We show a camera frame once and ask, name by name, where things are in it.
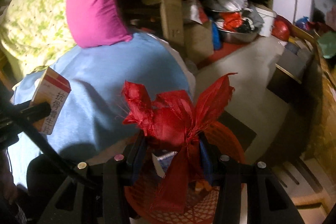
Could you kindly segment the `red mesh plastic bag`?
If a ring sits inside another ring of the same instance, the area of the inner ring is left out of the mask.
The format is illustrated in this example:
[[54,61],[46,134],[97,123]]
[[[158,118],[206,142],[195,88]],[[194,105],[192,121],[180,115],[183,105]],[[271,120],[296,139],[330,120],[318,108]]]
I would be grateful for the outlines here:
[[204,179],[200,160],[200,132],[214,123],[232,98],[229,75],[217,79],[192,103],[185,90],[157,94],[151,100],[142,84],[125,82],[122,95],[129,106],[124,124],[136,124],[150,144],[175,151],[159,183],[151,209],[182,213],[189,183]]

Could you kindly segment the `red plastic waste basket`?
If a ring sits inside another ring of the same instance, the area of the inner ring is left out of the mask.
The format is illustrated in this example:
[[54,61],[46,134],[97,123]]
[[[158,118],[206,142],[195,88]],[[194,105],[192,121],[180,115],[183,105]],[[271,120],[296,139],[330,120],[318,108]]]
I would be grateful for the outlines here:
[[[220,122],[214,122],[205,136],[216,145],[221,153],[232,157],[239,163],[245,163],[244,150],[233,132]],[[132,186],[125,187],[125,197],[135,212],[149,223],[212,223],[218,202],[219,187],[195,192],[188,188],[186,206],[183,213],[152,210],[160,178],[152,167],[138,175]]]

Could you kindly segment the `black low stool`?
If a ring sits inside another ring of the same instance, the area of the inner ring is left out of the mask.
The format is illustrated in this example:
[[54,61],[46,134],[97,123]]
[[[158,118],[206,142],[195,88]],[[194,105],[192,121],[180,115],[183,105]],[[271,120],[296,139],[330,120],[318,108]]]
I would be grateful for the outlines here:
[[247,125],[226,111],[218,118],[218,121],[233,132],[240,142],[243,151],[248,149],[257,136],[254,130],[250,129]]

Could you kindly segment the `blue white small box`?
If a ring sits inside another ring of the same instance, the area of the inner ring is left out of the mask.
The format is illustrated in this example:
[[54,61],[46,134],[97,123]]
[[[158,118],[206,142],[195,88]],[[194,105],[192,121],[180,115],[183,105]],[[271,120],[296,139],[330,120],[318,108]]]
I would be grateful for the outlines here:
[[152,154],[152,161],[155,167],[155,171],[160,178],[164,178],[167,169],[171,165],[174,156],[177,154],[176,151],[164,152],[160,155]]

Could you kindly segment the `blue blanket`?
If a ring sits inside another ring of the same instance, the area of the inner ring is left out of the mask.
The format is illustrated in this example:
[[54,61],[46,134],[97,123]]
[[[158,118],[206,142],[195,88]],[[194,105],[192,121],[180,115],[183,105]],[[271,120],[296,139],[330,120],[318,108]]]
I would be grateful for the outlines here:
[[195,77],[167,42],[135,32],[131,41],[112,46],[74,47],[52,64],[70,82],[71,92],[47,141],[61,156],[88,160],[136,132],[124,125],[125,81],[143,84],[151,98],[162,92],[195,92]]

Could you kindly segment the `black square stool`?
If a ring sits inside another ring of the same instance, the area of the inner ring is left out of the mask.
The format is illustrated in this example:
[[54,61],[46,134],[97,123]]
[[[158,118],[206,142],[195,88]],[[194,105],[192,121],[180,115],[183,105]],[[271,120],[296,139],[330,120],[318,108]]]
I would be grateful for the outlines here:
[[312,57],[312,52],[307,48],[296,51],[285,48],[275,63],[275,71],[267,89],[291,107],[297,107],[307,94],[307,88],[303,87],[303,77]]

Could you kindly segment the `pink pillow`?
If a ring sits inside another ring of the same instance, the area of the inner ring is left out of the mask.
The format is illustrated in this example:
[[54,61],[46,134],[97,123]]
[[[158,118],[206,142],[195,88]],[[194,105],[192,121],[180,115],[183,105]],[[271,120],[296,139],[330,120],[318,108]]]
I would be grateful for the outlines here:
[[111,46],[132,39],[117,0],[66,0],[66,19],[75,43],[81,48]]

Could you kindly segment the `metal basin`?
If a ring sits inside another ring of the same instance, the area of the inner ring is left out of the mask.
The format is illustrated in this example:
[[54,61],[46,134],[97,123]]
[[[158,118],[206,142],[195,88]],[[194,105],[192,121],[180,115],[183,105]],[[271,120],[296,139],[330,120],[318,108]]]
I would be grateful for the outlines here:
[[230,44],[248,44],[253,42],[259,35],[258,29],[251,33],[230,32],[220,28],[217,28],[217,30],[222,42]]

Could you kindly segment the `red plastic bag on floor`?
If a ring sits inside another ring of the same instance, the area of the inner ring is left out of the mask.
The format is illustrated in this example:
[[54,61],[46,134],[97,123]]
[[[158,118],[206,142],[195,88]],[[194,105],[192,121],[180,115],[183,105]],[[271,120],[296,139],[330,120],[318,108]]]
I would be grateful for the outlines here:
[[287,42],[291,35],[291,26],[292,24],[289,20],[285,19],[281,15],[277,15],[273,23],[271,34],[274,37]]

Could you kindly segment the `brown cardboard box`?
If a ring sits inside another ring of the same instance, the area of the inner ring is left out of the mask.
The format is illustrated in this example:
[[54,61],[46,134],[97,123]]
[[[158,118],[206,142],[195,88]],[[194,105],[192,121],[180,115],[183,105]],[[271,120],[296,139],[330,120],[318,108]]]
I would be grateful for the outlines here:
[[184,40],[187,58],[198,64],[214,53],[211,21],[204,24],[184,26]]

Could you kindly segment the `white plastic bucket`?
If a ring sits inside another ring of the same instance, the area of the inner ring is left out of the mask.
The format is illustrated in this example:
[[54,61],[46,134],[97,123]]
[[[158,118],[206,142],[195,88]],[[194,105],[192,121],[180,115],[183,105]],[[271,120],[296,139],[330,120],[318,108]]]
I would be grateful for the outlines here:
[[269,37],[271,36],[274,20],[276,19],[277,14],[270,8],[264,5],[255,5],[256,11],[264,20],[262,28],[259,32],[260,36]]

